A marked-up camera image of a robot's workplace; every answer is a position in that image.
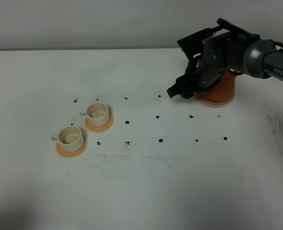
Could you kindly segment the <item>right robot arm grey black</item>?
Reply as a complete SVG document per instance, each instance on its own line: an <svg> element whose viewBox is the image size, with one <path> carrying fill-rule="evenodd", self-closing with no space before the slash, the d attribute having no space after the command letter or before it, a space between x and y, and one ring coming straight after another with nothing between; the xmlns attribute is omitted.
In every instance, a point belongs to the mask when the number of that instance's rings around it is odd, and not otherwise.
<svg viewBox="0 0 283 230"><path fill-rule="evenodd" d="M226 73L283 81L283 43L262 40L219 18L218 26L205 28L177 41L188 58L185 73L167 93L188 99L218 84Z"/></svg>

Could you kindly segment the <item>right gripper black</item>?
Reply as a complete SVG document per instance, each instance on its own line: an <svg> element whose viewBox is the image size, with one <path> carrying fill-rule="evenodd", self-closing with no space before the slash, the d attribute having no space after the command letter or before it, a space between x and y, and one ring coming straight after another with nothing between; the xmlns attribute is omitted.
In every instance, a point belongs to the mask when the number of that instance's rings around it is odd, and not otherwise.
<svg viewBox="0 0 283 230"><path fill-rule="evenodd" d="M246 35L243 29L228 29L215 37L222 28L206 28L177 41L188 58L185 73L167 89L170 98L180 95L184 99L194 97L197 92L209 89L226 72L225 48L223 43L233 36Z"/></svg>

